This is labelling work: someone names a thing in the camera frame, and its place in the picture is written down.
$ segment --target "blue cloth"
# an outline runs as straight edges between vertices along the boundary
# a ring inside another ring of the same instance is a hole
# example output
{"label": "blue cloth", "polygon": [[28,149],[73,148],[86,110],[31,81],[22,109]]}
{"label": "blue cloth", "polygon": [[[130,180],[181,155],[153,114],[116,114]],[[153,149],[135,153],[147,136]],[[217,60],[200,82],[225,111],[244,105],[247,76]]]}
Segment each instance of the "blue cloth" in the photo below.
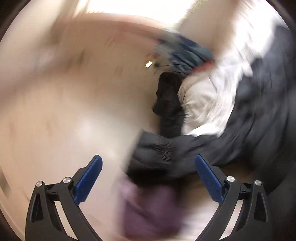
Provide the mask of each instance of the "blue cloth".
{"label": "blue cloth", "polygon": [[172,72],[191,74],[195,67],[213,60],[212,52],[185,38],[175,30],[164,30],[155,53],[165,61],[157,61],[157,67],[170,66]]}

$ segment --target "black garment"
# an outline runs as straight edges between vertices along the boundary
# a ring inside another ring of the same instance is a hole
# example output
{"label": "black garment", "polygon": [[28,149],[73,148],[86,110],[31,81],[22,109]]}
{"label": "black garment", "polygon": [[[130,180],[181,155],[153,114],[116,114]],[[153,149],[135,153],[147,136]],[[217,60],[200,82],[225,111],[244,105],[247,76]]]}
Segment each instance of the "black garment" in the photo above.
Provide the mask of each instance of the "black garment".
{"label": "black garment", "polygon": [[152,185],[196,173],[197,154],[217,166],[244,157],[271,192],[296,160],[295,53],[292,33],[277,27],[269,52],[252,64],[253,77],[243,77],[239,83],[234,109],[220,137],[167,139],[144,132],[127,175],[138,185]]}
{"label": "black garment", "polygon": [[181,83],[182,77],[174,73],[164,72],[159,77],[153,112],[160,116],[160,135],[167,138],[181,135],[185,116],[178,98]]}

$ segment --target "metal screw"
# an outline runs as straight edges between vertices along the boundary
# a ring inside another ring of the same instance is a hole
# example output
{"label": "metal screw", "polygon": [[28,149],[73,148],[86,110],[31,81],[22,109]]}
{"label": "metal screw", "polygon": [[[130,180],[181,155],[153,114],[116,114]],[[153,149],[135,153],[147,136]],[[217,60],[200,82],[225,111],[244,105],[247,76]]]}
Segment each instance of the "metal screw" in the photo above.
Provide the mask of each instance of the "metal screw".
{"label": "metal screw", "polygon": [[69,183],[69,182],[71,182],[71,178],[70,177],[65,177],[63,179],[63,183]]}
{"label": "metal screw", "polygon": [[256,180],[256,181],[255,181],[255,184],[256,184],[257,186],[261,186],[261,185],[262,185],[262,182],[259,181],[259,180]]}
{"label": "metal screw", "polygon": [[42,181],[39,181],[39,182],[36,183],[36,187],[41,187],[42,184],[43,184],[43,182]]}
{"label": "metal screw", "polygon": [[235,178],[233,176],[228,176],[227,181],[233,183],[235,181]]}

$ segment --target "beige wall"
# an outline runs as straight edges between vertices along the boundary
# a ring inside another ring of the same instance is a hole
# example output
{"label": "beige wall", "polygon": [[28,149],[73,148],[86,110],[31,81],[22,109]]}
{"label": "beige wall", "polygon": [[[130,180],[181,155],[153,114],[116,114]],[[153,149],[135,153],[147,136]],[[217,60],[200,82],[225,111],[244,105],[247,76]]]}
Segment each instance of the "beige wall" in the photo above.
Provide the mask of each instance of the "beige wall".
{"label": "beige wall", "polygon": [[[63,6],[64,0],[32,0],[7,30],[0,43],[1,100],[13,93],[16,86],[27,81],[34,71],[35,55],[39,48],[51,43],[50,28]],[[0,158],[8,165],[10,163],[10,168],[3,171],[9,184],[14,187],[8,196],[0,191],[1,210],[17,235],[24,240],[28,196],[17,189],[24,182],[24,176],[18,178],[17,169],[5,158],[4,153],[1,153]],[[14,179],[11,179],[9,172],[13,173]]]}
{"label": "beige wall", "polygon": [[225,26],[229,24],[238,1],[200,1],[202,2],[200,7],[184,20],[178,31],[198,44],[208,47],[215,55],[218,55],[223,48],[221,42],[228,38],[228,35],[223,31]]}
{"label": "beige wall", "polygon": [[15,18],[0,44],[0,96],[34,71],[39,48],[50,44],[50,28],[65,0],[32,0]]}

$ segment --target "blue gripper pad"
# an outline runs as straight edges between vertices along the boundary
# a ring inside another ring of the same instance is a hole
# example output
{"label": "blue gripper pad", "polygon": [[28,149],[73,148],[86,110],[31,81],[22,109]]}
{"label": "blue gripper pad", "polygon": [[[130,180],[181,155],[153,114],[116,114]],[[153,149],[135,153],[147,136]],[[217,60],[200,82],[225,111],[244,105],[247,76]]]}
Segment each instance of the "blue gripper pad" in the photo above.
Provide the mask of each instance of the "blue gripper pad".
{"label": "blue gripper pad", "polygon": [[197,155],[195,158],[195,168],[212,199],[222,204],[224,187],[201,155]]}
{"label": "blue gripper pad", "polygon": [[100,156],[95,156],[94,160],[87,167],[87,170],[77,182],[75,188],[74,202],[78,206],[81,202],[87,199],[96,179],[98,178],[103,168],[103,160]]}

